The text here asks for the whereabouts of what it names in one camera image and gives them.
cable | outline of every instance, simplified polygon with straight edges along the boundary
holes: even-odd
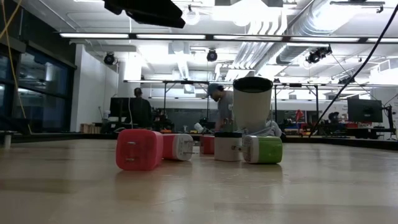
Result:
[[[337,95],[334,97],[334,99],[330,102],[330,104],[328,105],[328,107],[326,108],[326,110],[322,113],[322,115],[320,116],[320,118],[318,119],[317,123],[314,125],[314,127],[311,130],[311,133],[309,135],[309,138],[312,136],[313,132],[315,131],[315,129],[317,128],[318,124],[320,123],[320,121],[322,120],[322,118],[324,117],[324,115],[326,114],[326,112],[329,110],[329,108],[332,106],[332,104],[338,99],[338,97],[340,96],[341,92],[343,92],[343,90],[348,86],[349,83],[351,83],[354,78],[361,72],[361,70],[365,67],[365,65],[368,63],[368,61],[371,59],[373,53],[376,51],[378,45],[380,44],[381,39],[384,37],[384,34],[387,32],[388,28],[390,27],[392,21],[394,20],[396,14],[398,11],[398,4],[395,7],[394,11],[391,14],[390,19],[388,20],[385,28],[383,29],[383,31],[381,32],[379,38],[377,39],[376,43],[374,44],[371,52],[369,53],[368,57],[366,58],[366,60],[364,61],[364,63],[360,66],[360,68],[356,71],[356,73],[348,80],[348,82],[346,82],[344,84],[344,86],[340,89],[340,91],[337,93]]]
[[[337,58],[332,54],[331,55],[337,62],[337,64],[344,70],[345,74],[347,74],[348,76],[349,73],[347,72],[347,70],[340,64],[340,62],[337,60]],[[370,91],[368,91],[367,89],[363,88],[363,86],[361,84],[359,84],[357,81],[355,81],[356,84],[358,84],[367,94],[369,94],[371,97],[375,98],[376,100],[378,100],[376,97],[374,97]]]
[[[130,99],[131,99],[131,97],[129,97],[129,113],[130,113],[130,120],[131,120],[131,129],[133,129],[132,128],[132,115],[131,115],[131,108],[130,108]]]
[[[21,2],[22,2],[22,0],[19,1],[16,10],[18,10],[18,7],[19,7],[19,5],[21,5]],[[14,62],[12,61],[11,45],[10,45],[10,40],[9,40],[9,35],[8,35],[8,25],[11,23],[11,20],[15,16],[15,12],[16,11],[14,11],[12,16],[10,17],[10,20],[7,22],[6,7],[4,5],[4,0],[1,0],[1,4],[2,4],[3,19],[4,19],[4,23],[6,24],[4,29],[5,29],[5,33],[6,33],[6,39],[7,39],[7,45],[8,45],[8,54],[9,54],[10,63],[11,63],[11,71],[12,71],[12,76],[14,77],[15,89],[18,92],[18,81],[17,81],[17,76],[16,76],[16,73],[15,73],[15,69],[14,69]],[[21,105],[22,114],[24,115],[24,119],[26,119],[25,109],[24,109],[24,105],[22,104],[21,96],[18,93],[17,93],[17,95],[18,95],[19,104]],[[29,134],[32,134],[32,130],[30,128],[30,124],[29,123],[27,124],[27,127],[29,129]]]
[[[5,13],[6,9],[5,9],[5,6],[4,6],[4,0],[1,0],[1,2],[2,2],[2,8],[3,8],[3,14],[4,14],[3,17],[5,17],[5,16],[6,16],[6,13]],[[11,14],[11,17],[10,17],[10,19],[8,20],[8,22],[7,22],[7,19],[4,19],[4,23],[5,23],[6,26],[5,26],[4,29],[1,31],[0,39],[3,37],[4,33],[8,32],[8,31],[7,31],[7,30],[8,30],[8,27],[10,26],[12,20],[14,19],[15,15],[17,14],[18,9],[19,9],[19,7],[21,6],[21,3],[22,3],[22,0],[19,0],[19,2],[18,2],[18,4],[17,4],[17,7],[15,8],[14,12]]]

man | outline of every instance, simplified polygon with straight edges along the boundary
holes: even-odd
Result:
[[[225,119],[228,119],[228,122],[234,119],[232,111],[233,92],[224,90],[224,87],[222,85],[212,83],[208,87],[207,94],[211,97],[211,99],[218,103],[218,115],[215,131],[221,131],[223,129]]]
[[[130,100],[130,110],[132,123],[138,128],[152,128],[152,108],[149,101],[142,99],[142,90],[140,88],[134,89],[135,98]],[[127,117],[124,121],[130,123],[130,118]]]

cap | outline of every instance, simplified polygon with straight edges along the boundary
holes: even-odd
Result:
[[[212,83],[208,86],[207,88],[207,96],[211,96],[212,93],[214,93],[216,90],[218,90],[220,85],[217,83]]]

computer monitor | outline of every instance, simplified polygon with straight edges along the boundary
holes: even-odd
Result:
[[[383,106],[380,100],[347,99],[348,121],[383,122]]]
[[[129,98],[114,97],[111,98],[111,114],[110,116],[121,118],[130,116],[129,114]]]

gray shirt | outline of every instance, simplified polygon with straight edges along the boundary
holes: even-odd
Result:
[[[218,101],[218,120],[223,122],[225,118],[234,119],[233,116],[233,92],[225,91],[225,96]]]

